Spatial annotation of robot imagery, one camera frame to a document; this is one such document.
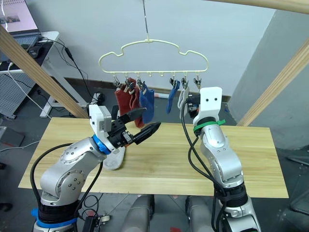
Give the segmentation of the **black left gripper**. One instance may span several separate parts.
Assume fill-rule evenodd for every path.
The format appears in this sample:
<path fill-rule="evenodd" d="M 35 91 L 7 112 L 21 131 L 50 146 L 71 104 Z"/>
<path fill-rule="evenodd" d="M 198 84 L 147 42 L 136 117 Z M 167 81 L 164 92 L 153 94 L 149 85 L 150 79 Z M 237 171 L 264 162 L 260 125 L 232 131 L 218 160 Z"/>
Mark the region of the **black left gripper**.
<path fill-rule="evenodd" d="M 135 108 L 112 122 L 111 131 L 108 132 L 108 140 L 115 148 L 128 146 L 133 142 L 138 145 L 159 129 L 161 122 L 149 124 L 134 136 L 126 130 L 125 124 L 138 119 L 145 111 L 146 108 Z"/>

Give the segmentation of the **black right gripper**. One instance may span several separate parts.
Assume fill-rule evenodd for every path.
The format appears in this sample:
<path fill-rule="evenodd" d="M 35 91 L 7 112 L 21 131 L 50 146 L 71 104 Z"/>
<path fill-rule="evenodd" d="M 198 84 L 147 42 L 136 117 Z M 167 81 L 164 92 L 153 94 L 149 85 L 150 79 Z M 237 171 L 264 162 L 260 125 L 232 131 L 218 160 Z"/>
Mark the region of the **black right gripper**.
<path fill-rule="evenodd" d="M 188 113 L 191 118 L 198 115 L 200 105 L 200 95 L 189 95 L 187 98 Z"/>

